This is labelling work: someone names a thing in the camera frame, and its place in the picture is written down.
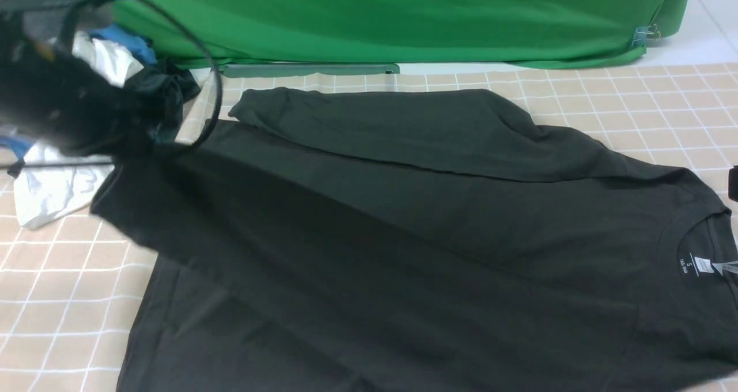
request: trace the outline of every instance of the black device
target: black device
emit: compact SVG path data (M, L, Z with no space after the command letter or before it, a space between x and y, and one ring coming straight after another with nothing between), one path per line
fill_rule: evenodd
M0 0L0 126L44 140L66 156L103 154L121 161L151 152L153 132L164 114L147 108L156 108L148 104L159 98L110 85L71 53L76 30L112 22L113 1ZM150 0L138 1L192 40L216 69L216 108L208 128L193 143L196 147L218 118L220 75L192 32Z

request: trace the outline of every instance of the green backdrop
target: green backdrop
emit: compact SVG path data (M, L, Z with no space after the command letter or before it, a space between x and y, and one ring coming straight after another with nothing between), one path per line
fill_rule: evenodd
M686 0L154 0L205 40L221 63L507 61L545 68L617 65L645 52L636 27L662 36ZM163 55L201 64L195 48L132 3L118 21Z

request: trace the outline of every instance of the black t-shirt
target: black t-shirt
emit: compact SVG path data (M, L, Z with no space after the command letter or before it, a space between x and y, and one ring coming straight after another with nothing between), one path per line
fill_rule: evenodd
M209 150L117 168L93 212L343 374L674 390L736 369L735 281L694 261L738 258L730 211L687 169L482 91L277 89L232 115Z

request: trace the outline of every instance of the grid pattern fabric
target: grid pattern fabric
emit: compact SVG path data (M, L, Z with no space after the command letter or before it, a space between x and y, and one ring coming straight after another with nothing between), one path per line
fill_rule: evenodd
M574 127L636 159L693 169L736 208L727 177L738 164L738 63L225 78L221 117L244 90L279 86L325 93L490 89L538 124ZM213 103L208 79L188 105L180 142L195 139ZM113 392L156 254L85 211L34 232L21 229L10 177L0 177L0 189L0 391ZM694 390L738 392L738 374Z

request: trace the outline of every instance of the white cloth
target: white cloth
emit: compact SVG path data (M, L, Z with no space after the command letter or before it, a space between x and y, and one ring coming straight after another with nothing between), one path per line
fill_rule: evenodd
M111 85L122 86L143 69L129 51L109 40L90 39L77 33L74 56L86 61ZM104 161L103 156L65 157L42 142L35 143L24 160L27 164L83 163ZM13 183L16 216L22 227L36 229L89 205L113 166L22 169Z

